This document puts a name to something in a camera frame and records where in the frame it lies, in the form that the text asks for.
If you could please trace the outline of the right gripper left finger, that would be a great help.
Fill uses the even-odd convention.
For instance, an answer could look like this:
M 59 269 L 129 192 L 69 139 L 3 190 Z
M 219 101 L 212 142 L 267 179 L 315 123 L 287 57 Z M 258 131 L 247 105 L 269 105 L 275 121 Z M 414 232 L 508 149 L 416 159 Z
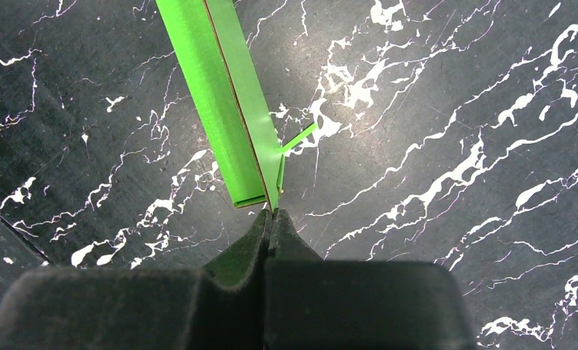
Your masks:
M 196 269 L 44 267 L 0 309 L 0 349 L 262 349 L 272 215 Z

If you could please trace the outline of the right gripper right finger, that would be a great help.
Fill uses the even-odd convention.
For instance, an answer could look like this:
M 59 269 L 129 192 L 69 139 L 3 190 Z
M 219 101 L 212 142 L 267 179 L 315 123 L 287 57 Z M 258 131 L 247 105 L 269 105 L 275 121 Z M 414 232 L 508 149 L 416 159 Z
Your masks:
M 319 257 L 285 210 L 265 261 L 267 349 L 475 349 L 461 292 L 432 262 Z

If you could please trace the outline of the green paper box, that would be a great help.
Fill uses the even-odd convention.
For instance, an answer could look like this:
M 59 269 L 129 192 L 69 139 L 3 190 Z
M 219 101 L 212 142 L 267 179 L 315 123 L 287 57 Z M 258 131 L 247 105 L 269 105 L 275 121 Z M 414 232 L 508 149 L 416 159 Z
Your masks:
M 232 1 L 157 7 L 234 207 L 275 211 L 285 154 L 317 125 L 280 142 Z

